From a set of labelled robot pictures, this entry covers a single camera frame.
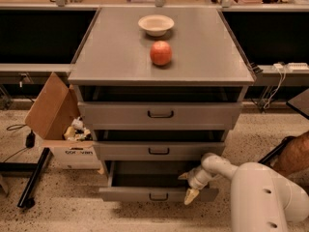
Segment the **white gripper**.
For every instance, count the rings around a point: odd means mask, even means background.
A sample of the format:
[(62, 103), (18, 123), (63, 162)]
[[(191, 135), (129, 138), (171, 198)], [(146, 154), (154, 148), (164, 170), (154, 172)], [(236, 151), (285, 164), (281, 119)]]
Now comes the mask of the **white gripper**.
[(212, 175), (199, 165), (189, 172), (181, 174), (178, 179), (187, 180), (191, 187), (186, 191), (183, 202), (185, 205), (189, 205), (199, 195), (198, 189), (203, 189), (212, 180)]

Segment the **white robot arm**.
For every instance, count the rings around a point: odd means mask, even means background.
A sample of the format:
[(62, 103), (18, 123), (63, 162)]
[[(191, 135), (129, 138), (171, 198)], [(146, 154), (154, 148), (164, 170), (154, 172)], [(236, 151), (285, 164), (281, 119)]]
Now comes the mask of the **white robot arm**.
[(232, 232), (289, 232), (290, 222), (309, 216), (309, 195), (296, 183), (263, 164), (236, 166), (212, 153), (179, 176), (188, 182), (184, 203), (190, 204), (218, 175), (231, 182)]

